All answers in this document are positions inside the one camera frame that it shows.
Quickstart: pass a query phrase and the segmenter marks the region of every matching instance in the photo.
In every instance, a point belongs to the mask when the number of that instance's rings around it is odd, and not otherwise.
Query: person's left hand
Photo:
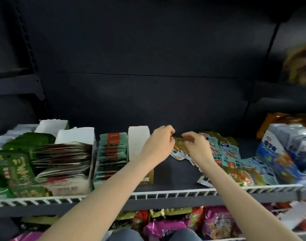
[[[171,125],[155,129],[145,142],[140,153],[140,158],[148,159],[153,167],[163,162],[173,150],[175,140],[172,135],[175,130]]]

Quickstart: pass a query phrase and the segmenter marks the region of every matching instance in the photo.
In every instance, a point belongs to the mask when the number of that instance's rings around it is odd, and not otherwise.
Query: person
[[[39,241],[100,241],[141,180],[169,156],[175,144],[172,137],[174,133],[171,125],[155,129],[136,159],[128,162],[68,211],[39,238]],[[248,241],[301,240],[218,166],[213,160],[208,141],[202,135],[188,132],[182,136],[190,156],[211,179]],[[117,240],[140,241],[142,238],[137,232],[129,229],[114,232],[109,238],[109,241]],[[201,239],[194,231],[183,229],[175,231],[171,237],[171,241],[176,240]]]

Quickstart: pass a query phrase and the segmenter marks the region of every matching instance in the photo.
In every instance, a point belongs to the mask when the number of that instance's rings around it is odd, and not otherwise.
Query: forearm
[[[203,161],[199,163],[199,166],[212,181],[213,186],[247,240],[301,240],[243,190],[213,159]]]
[[[127,199],[151,170],[147,160],[134,160],[94,190],[51,226],[39,241],[99,241]]]

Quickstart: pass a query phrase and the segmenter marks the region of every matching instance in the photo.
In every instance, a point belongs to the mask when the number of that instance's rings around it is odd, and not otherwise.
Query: blue pants
[[[108,241],[143,241],[143,239],[138,232],[124,228],[120,231],[113,232]],[[169,241],[201,241],[201,238],[193,230],[184,228],[175,231]]]

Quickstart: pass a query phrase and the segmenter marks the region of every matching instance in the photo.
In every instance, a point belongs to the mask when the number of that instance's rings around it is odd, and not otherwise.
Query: hand
[[[212,151],[209,142],[204,138],[203,135],[195,132],[187,132],[182,134],[185,140],[185,146],[189,151],[190,156],[193,160],[200,165],[200,162],[206,160],[212,160]]]
[[[175,130],[171,125],[155,129],[145,142],[140,158],[148,159],[153,167],[163,162],[173,150],[175,140],[172,135],[174,133]]]

